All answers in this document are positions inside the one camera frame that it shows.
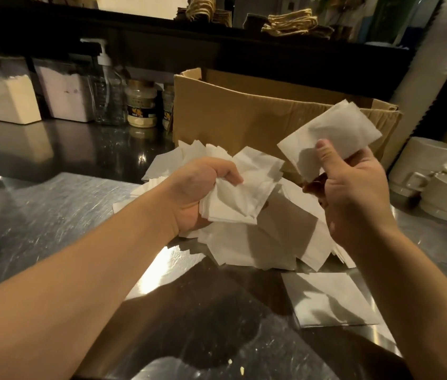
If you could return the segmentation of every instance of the open cardboard box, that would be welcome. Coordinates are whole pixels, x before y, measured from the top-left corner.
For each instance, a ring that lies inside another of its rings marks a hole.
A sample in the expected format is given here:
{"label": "open cardboard box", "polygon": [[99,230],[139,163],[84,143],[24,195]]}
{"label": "open cardboard box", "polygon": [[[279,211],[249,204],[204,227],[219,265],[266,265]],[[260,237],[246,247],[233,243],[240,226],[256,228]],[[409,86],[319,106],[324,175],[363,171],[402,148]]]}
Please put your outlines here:
{"label": "open cardboard box", "polygon": [[[190,69],[174,76],[173,139],[219,145],[230,155],[245,146],[285,160],[280,140],[347,99],[382,132],[370,145],[381,158],[402,113],[396,105],[362,96],[216,70]],[[294,166],[286,163],[285,172]]]}

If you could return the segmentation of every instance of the green object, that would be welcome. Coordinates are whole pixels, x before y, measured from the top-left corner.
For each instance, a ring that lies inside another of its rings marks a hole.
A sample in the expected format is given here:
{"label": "green object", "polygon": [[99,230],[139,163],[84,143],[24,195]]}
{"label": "green object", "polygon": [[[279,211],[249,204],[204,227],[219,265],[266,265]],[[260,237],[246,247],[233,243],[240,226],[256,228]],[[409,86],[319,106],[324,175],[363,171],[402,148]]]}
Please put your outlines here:
{"label": "green object", "polygon": [[416,0],[379,0],[366,41],[393,43]]}

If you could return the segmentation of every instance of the black shelf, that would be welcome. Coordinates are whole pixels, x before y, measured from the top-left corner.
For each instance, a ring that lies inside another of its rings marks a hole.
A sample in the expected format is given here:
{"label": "black shelf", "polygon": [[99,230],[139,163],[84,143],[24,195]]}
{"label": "black shelf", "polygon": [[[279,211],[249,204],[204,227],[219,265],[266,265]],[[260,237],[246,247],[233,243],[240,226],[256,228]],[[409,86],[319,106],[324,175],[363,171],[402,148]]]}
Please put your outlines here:
{"label": "black shelf", "polygon": [[171,73],[207,67],[382,100],[391,97],[413,57],[411,50],[0,0],[0,52],[95,55],[81,37],[107,39],[111,57],[121,65]]}

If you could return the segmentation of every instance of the scratched metal surface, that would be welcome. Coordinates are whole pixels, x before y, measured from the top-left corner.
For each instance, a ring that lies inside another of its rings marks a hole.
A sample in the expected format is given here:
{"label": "scratched metal surface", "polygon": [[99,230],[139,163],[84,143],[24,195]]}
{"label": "scratched metal surface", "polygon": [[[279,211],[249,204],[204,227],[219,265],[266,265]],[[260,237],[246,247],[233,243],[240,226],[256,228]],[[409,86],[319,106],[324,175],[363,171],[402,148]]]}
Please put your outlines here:
{"label": "scratched metal surface", "polygon": [[[0,282],[102,222],[135,186],[103,178],[138,183],[170,149],[154,131],[0,122]],[[447,275],[447,223],[408,206],[395,214]],[[323,270],[345,268],[330,258]],[[359,272],[349,274],[376,308]],[[78,375],[239,379],[241,367],[257,379],[409,378],[385,325],[299,329],[279,271],[218,267],[205,246],[181,240],[134,286]]]}

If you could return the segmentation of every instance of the person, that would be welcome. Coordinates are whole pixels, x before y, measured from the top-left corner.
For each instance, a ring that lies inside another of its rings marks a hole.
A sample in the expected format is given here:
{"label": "person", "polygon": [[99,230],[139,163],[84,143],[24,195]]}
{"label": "person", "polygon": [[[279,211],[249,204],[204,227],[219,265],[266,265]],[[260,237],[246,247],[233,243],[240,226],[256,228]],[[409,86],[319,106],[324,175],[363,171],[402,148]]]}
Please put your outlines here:
{"label": "person", "polygon": [[[447,278],[398,229],[369,149],[347,162],[328,140],[306,184],[356,262],[413,376],[447,379]],[[130,288],[181,231],[207,224],[199,200],[236,166],[196,159],[74,244],[0,284],[0,378],[69,379]]]}

